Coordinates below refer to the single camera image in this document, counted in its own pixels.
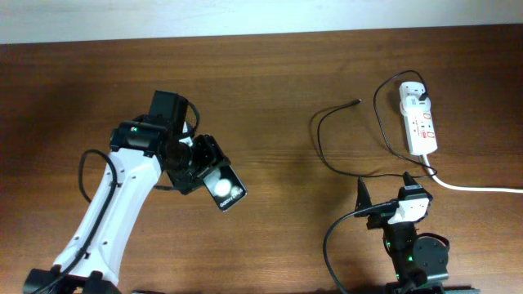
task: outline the power plug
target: power plug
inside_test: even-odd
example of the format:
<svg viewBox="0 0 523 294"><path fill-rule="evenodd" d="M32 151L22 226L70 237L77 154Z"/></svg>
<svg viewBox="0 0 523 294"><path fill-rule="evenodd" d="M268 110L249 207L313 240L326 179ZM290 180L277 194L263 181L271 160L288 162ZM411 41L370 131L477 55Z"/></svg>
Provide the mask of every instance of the power plug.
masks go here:
<svg viewBox="0 0 523 294"><path fill-rule="evenodd" d="M436 151L438 145L432 123L431 100L425 87L420 82L404 82L400 86L400 97L409 152L419 156Z"/></svg>

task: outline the wooden table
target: wooden table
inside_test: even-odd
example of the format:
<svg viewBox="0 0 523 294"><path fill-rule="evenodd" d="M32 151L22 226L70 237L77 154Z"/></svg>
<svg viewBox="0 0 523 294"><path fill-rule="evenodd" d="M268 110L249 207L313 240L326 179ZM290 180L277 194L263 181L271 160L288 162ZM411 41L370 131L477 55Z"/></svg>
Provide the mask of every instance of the wooden table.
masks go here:
<svg viewBox="0 0 523 294"><path fill-rule="evenodd" d="M318 110L360 98L323 126L333 164L354 172L423 173L390 155L372 94L420 71L439 149L430 159L456 185L521 187L523 27L389 29L220 38L72 42L0 47L2 113L0 292L20 292L49 269L87 204L78 192L85 149L108 151L120 122L145 114L154 90L177 91L202 115L249 190L220 212L205 189L150 193L123 257L118 288L170 293L302 293L333 289L321 245L355 206L356 178L328 170L311 143ZM406 76L400 81L414 79ZM391 144L408 154L398 82L378 97ZM92 159L93 194L104 164ZM373 201L398 178L366 181ZM485 293L523 288L523 195L465 193L420 180L435 197L419 225L452 243L450 280ZM349 288L392 282L382 232L340 225L329 244Z"/></svg>

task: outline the wood grain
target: wood grain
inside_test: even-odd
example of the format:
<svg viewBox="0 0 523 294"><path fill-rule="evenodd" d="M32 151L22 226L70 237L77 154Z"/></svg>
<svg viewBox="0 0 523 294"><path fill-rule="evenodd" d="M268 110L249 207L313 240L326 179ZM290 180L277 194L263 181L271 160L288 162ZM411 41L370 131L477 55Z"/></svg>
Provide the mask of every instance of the wood grain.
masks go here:
<svg viewBox="0 0 523 294"><path fill-rule="evenodd" d="M112 129L146 113L156 89L198 106L200 130L217 138L249 195L221 213L204 189L151 192L119 289L333 289L321 243L330 224L354 209L356 179L317 158L312 115L362 99L324 123L329 160L354 172L422 173L386 151L372 108L377 85L416 69L433 100L439 149L431 161L440 178L521 187L522 49L521 25L1 46L0 292L20 292L32 268L51 266L87 209L77 187L81 153L108 150ZM407 154L397 87L383 89L378 107L392 145ZM88 164L90 193L102 168ZM366 182L376 203L402 184ZM519 292L523 198L421 184L435 201L420 231L452 243L446 284ZM334 232L330 255L349 288L396 278L381 236L363 220Z"/></svg>

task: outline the power socket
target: power socket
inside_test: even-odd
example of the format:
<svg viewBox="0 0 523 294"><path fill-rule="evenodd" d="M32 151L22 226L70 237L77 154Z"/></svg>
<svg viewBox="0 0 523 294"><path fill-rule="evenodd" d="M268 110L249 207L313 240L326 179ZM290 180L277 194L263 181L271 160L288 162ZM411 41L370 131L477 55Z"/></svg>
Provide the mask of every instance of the power socket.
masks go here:
<svg viewBox="0 0 523 294"><path fill-rule="evenodd" d="M432 123L431 100L420 82L404 82L400 86L400 111L404 116L409 152L430 154L438 149Z"/></svg>

